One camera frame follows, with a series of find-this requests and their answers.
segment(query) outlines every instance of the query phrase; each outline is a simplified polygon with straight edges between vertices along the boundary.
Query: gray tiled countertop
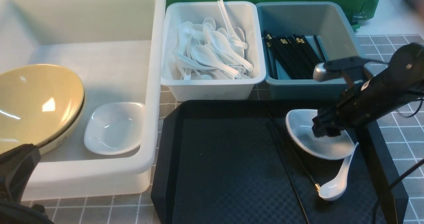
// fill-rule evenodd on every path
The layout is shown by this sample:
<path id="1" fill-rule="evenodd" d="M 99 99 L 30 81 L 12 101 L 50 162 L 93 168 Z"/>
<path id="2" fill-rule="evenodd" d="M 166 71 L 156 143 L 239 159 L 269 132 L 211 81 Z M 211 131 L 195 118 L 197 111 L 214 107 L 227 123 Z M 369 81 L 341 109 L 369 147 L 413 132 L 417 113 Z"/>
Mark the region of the gray tiled countertop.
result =
<path id="1" fill-rule="evenodd" d="M 424 44 L 424 40 L 417 35 L 360 36 L 358 38 L 368 57 L 385 62 L 388 62 L 394 51 L 404 44 L 410 42 Z M 383 71 L 386 65 L 368 64 L 367 67 L 377 74 Z M 167 87 L 162 87 L 161 90 L 156 157 L 163 118 L 180 104 Z M 255 86 L 249 98 L 251 100 L 268 100 L 270 98 L 268 85 L 262 83 Z M 415 102 L 402 107 L 399 111 L 408 115 L 412 114 L 417 107 L 418 103 Z M 400 173 L 424 157 L 424 109 L 409 119 L 393 112 L 378 120 L 378 124 Z M 413 172 L 403 183 L 410 197 L 404 222 L 406 224 L 424 224 L 423 168 Z M 150 190 L 151 186 L 142 194 L 26 201 L 23 204 L 27 206 L 35 203 L 44 205 L 55 224 L 159 224 L 150 199 Z"/>

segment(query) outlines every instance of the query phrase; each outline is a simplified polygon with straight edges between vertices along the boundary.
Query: black serving tray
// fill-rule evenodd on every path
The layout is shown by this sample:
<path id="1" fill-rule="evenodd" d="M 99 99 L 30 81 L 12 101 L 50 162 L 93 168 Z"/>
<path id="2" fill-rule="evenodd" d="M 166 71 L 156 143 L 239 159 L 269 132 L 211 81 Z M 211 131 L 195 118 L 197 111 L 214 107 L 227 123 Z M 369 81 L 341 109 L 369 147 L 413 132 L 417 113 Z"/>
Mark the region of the black serving tray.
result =
<path id="1" fill-rule="evenodd" d="M 267 128 L 292 109 L 317 109 L 331 101 L 188 101 L 164 120 L 151 198 L 162 224 L 305 223 Z M 310 223 L 369 224 L 377 195 L 398 172 L 376 122 L 348 131 L 359 142 L 338 200 L 318 194 L 288 147 L 281 148 Z M 342 160 L 315 158 L 298 149 L 324 184 Z M 400 183 L 382 202 L 377 223 L 403 223 L 408 196 Z"/>

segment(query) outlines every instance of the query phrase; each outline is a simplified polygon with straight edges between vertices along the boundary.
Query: chopsticks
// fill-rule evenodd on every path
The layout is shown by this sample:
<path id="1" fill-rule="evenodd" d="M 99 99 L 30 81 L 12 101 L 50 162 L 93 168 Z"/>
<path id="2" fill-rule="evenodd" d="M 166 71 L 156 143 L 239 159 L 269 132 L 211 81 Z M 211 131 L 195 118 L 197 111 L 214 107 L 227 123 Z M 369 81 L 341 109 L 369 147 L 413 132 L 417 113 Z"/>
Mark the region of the chopsticks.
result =
<path id="1" fill-rule="evenodd" d="M 307 176 L 309 177 L 309 180 L 312 182 L 312 184 L 314 185 L 315 189 L 317 192 L 319 192 L 319 190 L 321 189 L 321 186 L 319 185 L 319 183 L 314 179 L 314 177 L 312 176 L 312 172 L 310 171 L 310 169 L 305 165 L 305 163 L 303 162 L 303 160 L 301 159 L 301 157 L 299 156 L 299 153 L 295 150 L 295 148 L 293 147 L 293 145 L 295 145 L 293 143 L 292 138 L 282 130 L 282 128 L 275 122 L 274 117 L 271 115 L 271 113 L 269 112 L 268 108 L 265 108 L 270 120 L 272 121 L 273 125 L 274 125 L 274 129 L 278 131 L 278 133 L 280 134 L 280 144 L 283 143 L 283 140 L 286 141 L 286 143 L 288 144 L 291 152 L 293 153 L 293 155 L 296 157 L 298 163 L 301 165 L 303 171 L 305 171 L 305 173 L 307 174 Z"/>
<path id="2" fill-rule="evenodd" d="M 287 166 L 286 161 L 284 159 L 283 150 L 280 147 L 280 144 L 281 144 L 282 141 L 280 140 L 280 138 L 278 136 L 278 131 L 277 131 L 276 127 L 270 122 L 267 122 L 267 126 L 268 126 L 269 133 L 271 134 L 272 140 L 274 141 L 275 148 L 277 149 L 277 152 L 280 156 L 281 163 L 283 164 L 284 170 L 286 171 L 287 177 L 289 178 L 293 192 L 296 195 L 297 202 L 298 202 L 300 208 L 302 209 L 303 217 L 305 218 L 306 223 L 309 224 L 310 222 L 309 222 L 309 219 L 308 219 L 308 215 L 306 214 L 305 207 L 303 206 L 302 200 L 300 199 L 299 192 L 297 191 L 297 188 L 296 188 L 296 185 L 295 185 L 295 183 L 292 179 L 290 170 L 288 169 L 288 166 Z"/>
<path id="3" fill-rule="evenodd" d="M 291 79 L 312 79 L 315 66 L 325 60 L 323 49 L 316 35 L 314 35 L 314 41 L 322 60 L 303 35 L 273 37 L 266 31 L 264 35 L 268 64 L 272 70 L 270 76 L 274 79 L 279 79 L 276 74 L 277 65 L 270 63 L 269 51 Z"/>

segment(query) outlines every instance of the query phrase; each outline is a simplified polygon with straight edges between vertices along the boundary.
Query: yellow bowl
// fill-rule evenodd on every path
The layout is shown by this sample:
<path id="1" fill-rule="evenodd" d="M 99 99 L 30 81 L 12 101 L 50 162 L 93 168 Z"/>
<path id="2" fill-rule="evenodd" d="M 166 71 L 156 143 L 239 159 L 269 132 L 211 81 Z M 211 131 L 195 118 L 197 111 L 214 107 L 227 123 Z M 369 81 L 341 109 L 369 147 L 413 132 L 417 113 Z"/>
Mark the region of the yellow bowl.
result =
<path id="1" fill-rule="evenodd" d="M 38 147 L 75 120 L 84 87 L 73 71 L 38 64 L 0 75 L 0 153 L 21 144 Z"/>
<path id="2" fill-rule="evenodd" d="M 63 142 L 72 135 L 75 128 L 77 127 L 79 121 L 81 120 L 82 114 L 84 113 L 86 105 L 86 100 L 84 98 L 84 101 L 82 103 L 81 109 L 79 110 L 78 114 L 75 117 L 75 120 L 73 120 L 69 127 L 67 127 L 62 133 L 59 133 L 56 137 L 49 140 L 46 144 L 39 145 L 38 148 L 40 150 L 41 154 L 45 154 L 47 152 L 50 152 L 51 150 L 54 150 L 59 145 L 63 144 Z"/>

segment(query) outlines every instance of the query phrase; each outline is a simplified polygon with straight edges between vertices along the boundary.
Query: blue-gray plastic bin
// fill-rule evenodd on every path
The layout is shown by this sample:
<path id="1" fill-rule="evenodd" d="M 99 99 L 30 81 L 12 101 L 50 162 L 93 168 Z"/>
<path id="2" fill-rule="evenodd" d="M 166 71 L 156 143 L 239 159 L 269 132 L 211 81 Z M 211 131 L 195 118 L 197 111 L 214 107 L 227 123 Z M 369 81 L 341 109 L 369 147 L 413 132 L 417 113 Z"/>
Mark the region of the blue-gray plastic bin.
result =
<path id="1" fill-rule="evenodd" d="M 364 55 L 342 9 L 335 3 L 265 2 L 256 4 L 256 7 L 262 32 L 270 32 L 273 36 L 305 35 L 307 38 L 317 35 L 328 60 Z M 313 39 L 308 41 L 315 46 Z M 337 98 L 347 87 L 343 79 L 327 82 L 292 80 L 281 66 L 277 69 L 285 74 L 281 80 L 271 78 L 268 73 L 265 79 L 274 100 Z"/>

